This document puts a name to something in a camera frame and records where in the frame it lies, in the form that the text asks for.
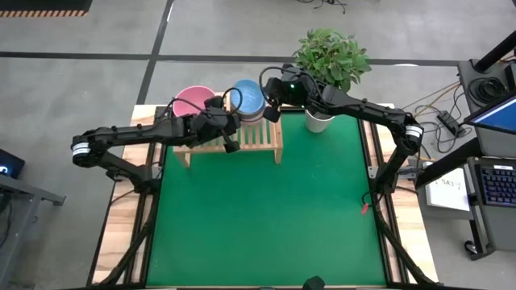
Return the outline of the black power strip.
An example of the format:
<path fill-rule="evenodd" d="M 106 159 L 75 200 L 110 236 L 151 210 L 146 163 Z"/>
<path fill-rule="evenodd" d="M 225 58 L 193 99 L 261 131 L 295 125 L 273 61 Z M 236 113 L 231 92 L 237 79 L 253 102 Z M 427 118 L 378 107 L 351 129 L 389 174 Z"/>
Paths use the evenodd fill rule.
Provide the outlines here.
<path fill-rule="evenodd" d="M 437 114 L 437 119 L 447 128 L 455 137 L 460 137 L 465 133 L 465 129 L 461 127 L 458 121 L 446 110 Z"/>

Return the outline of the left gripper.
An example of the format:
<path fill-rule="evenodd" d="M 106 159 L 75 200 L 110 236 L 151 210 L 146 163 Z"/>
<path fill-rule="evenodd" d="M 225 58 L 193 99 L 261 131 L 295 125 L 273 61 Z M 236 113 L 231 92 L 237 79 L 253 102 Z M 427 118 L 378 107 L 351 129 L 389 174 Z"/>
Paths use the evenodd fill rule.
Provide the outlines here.
<path fill-rule="evenodd" d="M 223 137 L 226 153 L 240 149 L 237 141 L 230 138 L 241 127 L 239 116 L 226 111 L 224 100 L 220 96 L 204 101 L 205 109 L 197 118 L 198 143 L 203 144 L 218 137 Z"/>

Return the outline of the grey equipment cart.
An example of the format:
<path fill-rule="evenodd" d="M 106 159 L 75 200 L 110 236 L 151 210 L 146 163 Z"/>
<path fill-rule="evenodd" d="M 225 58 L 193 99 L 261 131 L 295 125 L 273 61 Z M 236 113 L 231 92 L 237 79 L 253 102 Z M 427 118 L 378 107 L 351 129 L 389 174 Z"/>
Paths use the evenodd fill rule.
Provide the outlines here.
<path fill-rule="evenodd" d="M 516 94 L 516 72 L 513 63 L 497 62 L 486 72 L 477 72 L 473 65 L 478 60 L 458 64 L 460 83 L 468 102 L 470 114 L 501 97 Z M 468 203 L 472 206 L 470 226 L 478 260 L 494 251 L 516 251 L 516 207 L 485 205 L 480 190 L 476 166 L 480 164 L 516 167 L 516 135 L 474 127 L 476 138 L 461 146 L 460 161 L 468 165 L 472 189 Z"/>

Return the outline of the black hazard-striped floor mat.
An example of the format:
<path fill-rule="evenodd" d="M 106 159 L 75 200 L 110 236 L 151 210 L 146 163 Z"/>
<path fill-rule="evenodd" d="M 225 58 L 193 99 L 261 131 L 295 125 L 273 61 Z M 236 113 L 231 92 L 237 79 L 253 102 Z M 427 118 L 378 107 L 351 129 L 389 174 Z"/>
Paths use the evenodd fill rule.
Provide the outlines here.
<path fill-rule="evenodd" d="M 82 17 L 93 0 L 0 0 L 1 18 Z"/>

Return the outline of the white plant pot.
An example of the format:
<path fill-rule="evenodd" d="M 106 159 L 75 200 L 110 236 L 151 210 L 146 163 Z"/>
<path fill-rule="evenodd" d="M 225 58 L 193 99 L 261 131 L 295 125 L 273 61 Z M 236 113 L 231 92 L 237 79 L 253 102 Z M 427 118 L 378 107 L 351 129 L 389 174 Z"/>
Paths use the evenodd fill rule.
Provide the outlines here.
<path fill-rule="evenodd" d="M 305 124 L 308 131 L 312 133 L 321 133 L 331 124 L 334 116 L 321 113 L 311 113 L 305 110 Z"/>

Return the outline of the plain pink bowl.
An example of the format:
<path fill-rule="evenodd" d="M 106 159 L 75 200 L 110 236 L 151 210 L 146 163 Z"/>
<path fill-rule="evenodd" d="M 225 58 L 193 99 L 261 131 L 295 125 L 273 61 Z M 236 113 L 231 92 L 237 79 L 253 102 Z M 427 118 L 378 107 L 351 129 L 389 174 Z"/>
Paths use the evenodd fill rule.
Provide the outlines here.
<path fill-rule="evenodd" d="M 173 114 L 177 117 L 187 114 L 199 114 L 206 108 L 204 102 L 215 96 L 215 92 L 202 85 L 194 85 L 183 89 L 177 96 L 178 101 L 172 104 Z"/>

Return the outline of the black pole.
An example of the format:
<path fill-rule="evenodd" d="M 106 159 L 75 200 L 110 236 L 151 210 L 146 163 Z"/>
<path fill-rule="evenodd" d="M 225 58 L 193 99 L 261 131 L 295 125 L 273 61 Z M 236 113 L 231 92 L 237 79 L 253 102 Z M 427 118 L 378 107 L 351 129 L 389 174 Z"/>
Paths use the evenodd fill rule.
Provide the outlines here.
<path fill-rule="evenodd" d="M 516 48 L 516 30 L 503 39 L 495 48 L 478 60 L 474 69 L 479 73 L 485 73 L 490 67 L 497 63 L 503 56 Z"/>

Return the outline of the light blue patterned bowl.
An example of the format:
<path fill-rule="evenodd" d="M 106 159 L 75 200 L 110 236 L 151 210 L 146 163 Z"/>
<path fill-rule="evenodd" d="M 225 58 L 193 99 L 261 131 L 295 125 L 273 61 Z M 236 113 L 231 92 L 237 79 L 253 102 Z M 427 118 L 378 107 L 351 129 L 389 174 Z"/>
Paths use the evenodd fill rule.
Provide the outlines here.
<path fill-rule="evenodd" d="M 256 122 L 263 117 L 266 102 L 259 85 L 248 79 L 237 81 L 230 91 L 231 109 L 241 122 Z"/>

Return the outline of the black device with blue light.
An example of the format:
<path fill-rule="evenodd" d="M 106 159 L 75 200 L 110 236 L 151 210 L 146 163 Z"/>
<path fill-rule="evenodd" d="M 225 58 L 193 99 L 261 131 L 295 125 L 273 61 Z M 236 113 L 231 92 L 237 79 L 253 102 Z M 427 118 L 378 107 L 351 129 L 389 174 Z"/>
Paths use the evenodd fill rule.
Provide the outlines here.
<path fill-rule="evenodd" d="M 18 179 L 24 165 L 24 159 L 0 149 L 0 174 Z"/>

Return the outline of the black keyboard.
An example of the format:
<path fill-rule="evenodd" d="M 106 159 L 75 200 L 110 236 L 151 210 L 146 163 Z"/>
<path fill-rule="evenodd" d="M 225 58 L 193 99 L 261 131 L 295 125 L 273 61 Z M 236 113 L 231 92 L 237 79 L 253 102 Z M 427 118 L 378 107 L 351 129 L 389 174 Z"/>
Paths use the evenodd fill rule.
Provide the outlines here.
<path fill-rule="evenodd" d="M 516 207 L 516 167 L 480 164 L 476 175 L 485 205 Z"/>

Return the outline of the laptop with blue screen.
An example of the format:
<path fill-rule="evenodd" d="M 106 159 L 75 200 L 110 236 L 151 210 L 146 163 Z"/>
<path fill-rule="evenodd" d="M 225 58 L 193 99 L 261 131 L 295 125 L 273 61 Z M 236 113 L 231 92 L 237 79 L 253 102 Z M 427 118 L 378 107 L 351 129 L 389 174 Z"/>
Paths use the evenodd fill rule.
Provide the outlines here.
<path fill-rule="evenodd" d="M 466 117 L 464 124 L 516 135 L 516 94 L 481 107 Z"/>

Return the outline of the wooden slatted shelf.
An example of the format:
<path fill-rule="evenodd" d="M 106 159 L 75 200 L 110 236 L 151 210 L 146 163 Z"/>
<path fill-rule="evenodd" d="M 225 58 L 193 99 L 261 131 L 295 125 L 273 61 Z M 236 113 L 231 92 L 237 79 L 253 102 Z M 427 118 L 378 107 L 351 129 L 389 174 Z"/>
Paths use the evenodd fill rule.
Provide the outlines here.
<path fill-rule="evenodd" d="M 280 164 L 282 161 L 284 146 L 281 119 L 277 122 L 265 118 L 251 123 L 244 122 L 229 138 L 239 143 L 240 151 L 272 151 L 274 162 Z M 192 155 L 224 152 L 223 144 L 223 137 L 219 137 L 193 148 L 173 147 L 173 153 L 184 167 L 189 168 Z"/>

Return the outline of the black round object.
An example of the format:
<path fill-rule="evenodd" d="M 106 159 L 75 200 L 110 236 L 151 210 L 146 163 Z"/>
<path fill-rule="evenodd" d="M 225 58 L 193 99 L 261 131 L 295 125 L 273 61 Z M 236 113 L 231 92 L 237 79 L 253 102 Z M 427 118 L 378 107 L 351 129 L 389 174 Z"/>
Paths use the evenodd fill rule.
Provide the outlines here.
<path fill-rule="evenodd" d="M 302 290 L 324 290 L 326 284 L 319 276 L 312 276 L 302 285 Z"/>

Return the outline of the grey metal desk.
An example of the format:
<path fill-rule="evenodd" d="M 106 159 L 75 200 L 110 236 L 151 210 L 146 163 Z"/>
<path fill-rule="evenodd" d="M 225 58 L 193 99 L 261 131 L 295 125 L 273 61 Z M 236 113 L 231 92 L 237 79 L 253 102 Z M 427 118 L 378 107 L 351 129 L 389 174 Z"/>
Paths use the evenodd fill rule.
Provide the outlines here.
<path fill-rule="evenodd" d="M 0 174 L 0 290 L 6 290 L 21 246 L 42 201 L 62 206 L 66 196 Z"/>

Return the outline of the white paper sheet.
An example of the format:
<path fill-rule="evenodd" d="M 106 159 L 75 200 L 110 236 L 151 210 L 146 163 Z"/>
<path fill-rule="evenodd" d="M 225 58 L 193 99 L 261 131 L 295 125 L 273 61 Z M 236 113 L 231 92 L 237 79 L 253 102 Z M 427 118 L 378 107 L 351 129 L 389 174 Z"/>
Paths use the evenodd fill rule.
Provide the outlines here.
<path fill-rule="evenodd" d="M 425 191 L 430 206 L 470 211 L 464 178 L 440 178 L 427 184 Z"/>

